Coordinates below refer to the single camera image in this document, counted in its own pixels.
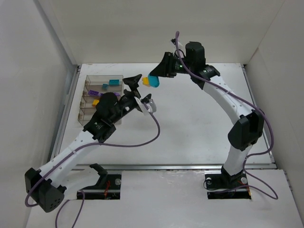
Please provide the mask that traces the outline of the small yellow lego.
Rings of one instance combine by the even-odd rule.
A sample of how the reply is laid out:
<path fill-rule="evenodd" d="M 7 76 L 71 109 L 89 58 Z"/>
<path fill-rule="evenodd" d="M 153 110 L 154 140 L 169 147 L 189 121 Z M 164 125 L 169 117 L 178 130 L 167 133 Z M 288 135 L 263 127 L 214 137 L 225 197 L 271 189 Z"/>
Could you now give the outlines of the small yellow lego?
<path fill-rule="evenodd" d="M 96 106 L 99 103 L 99 100 L 94 100 L 92 106 Z"/>

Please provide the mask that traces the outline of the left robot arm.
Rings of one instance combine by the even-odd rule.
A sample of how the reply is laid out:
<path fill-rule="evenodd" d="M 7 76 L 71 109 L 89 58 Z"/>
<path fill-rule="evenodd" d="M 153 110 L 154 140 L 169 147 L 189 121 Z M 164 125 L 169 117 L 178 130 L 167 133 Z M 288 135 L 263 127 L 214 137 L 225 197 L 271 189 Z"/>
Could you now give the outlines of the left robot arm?
<path fill-rule="evenodd" d="M 71 144 L 40 168 L 26 171 L 26 199 L 32 198 L 36 206 L 49 213 L 60 205 L 69 190 L 78 190 L 105 179 L 107 172 L 98 164 L 90 165 L 79 175 L 69 173 L 81 159 L 110 138 L 116 130 L 115 124 L 123 117 L 134 109 L 147 112 L 145 103 L 151 94 L 141 97 L 137 90 L 141 78 L 141 74 L 124 78 L 123 83 L 130 89 L 125 89 L 121 98 L 113 92 L 104 93 L 92 118 Z"/>

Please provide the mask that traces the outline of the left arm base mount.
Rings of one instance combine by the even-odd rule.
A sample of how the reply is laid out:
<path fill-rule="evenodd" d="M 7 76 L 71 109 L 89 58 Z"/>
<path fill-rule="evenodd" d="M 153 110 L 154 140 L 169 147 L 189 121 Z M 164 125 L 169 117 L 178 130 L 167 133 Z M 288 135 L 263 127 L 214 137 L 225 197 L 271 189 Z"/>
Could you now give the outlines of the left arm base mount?
<path fill-rule="evenodd" d="M 91 169 L 97 171 L 99 178 L 94 185 L 82 189 L 87 200 L 119 200 L 121 193 L 122 174 L 108 172 L 99 164 L 91 164 Z"/>

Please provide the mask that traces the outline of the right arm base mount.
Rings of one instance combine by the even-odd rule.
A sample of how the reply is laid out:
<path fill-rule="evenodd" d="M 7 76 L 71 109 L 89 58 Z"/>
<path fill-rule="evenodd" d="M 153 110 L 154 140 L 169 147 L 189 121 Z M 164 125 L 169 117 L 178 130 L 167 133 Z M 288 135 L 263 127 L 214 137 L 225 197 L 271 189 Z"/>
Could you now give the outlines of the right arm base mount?
<path fill-rule="evenodd" d="M 207 190 L 209 200 L 251 199 L 247 187 L 246 174 L 242 173 L 231 180 L 222 173 L 205 174 L 204 188 Z"/>

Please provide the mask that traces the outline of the yellow lego plate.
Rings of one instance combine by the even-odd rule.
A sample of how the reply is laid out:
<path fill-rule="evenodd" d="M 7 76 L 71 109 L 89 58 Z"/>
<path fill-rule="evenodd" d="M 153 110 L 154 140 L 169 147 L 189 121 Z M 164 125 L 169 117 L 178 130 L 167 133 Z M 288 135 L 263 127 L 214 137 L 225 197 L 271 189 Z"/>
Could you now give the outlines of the yellow lego plate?
<path fill-rule="evenodd" d="M 148 77 L 143 77 L 143 78 L 142 78 L 142 84 L 143 84 L 144 86 L 150 87 L 150 83 L 149 83 Z"/>

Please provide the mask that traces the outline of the purple lego plate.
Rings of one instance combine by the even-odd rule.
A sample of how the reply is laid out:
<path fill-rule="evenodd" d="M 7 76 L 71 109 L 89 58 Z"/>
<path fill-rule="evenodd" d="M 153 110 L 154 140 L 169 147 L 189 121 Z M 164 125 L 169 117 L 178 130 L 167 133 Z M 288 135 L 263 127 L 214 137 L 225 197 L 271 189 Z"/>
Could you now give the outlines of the purple lego plate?
<path fill-rule="evenodd" d="M 98 91 L 94 91 L 94 90 L 89 90 L 88 91 L 88 95 L 89 96 L 99 96 L 99 92 Z"/>

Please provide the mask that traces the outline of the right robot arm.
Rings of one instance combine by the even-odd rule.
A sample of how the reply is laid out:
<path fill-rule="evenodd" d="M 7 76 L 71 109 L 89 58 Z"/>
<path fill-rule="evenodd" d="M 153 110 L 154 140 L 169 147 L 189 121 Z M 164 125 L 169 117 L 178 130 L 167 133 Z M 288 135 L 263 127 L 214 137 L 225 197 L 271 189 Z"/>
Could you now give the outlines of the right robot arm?
<path fill-rule="evenodd" d="M 243 173 L 243 162 L 252 146 L 262 136 L 264 119 L 253 107 L 228 94 L 229 87 L 220 72 L 206 63 L 205 49 L 199 42 L 187 43 L 183 52 L 180 49 L 174 53 L 165 52 L 162 61 L 148 75 L 149 85 L 158 87 L 159 77 L 173 78 L 177 74 L 189 72 L 195 74 L 191 80 L 220 105 L 233 124 L 228 133 L 230 142 L 228 158 L 220 174 L 205 176 L 207 189 L 238 187 L 241 185 L 241 180 L 246 178 Z"/>

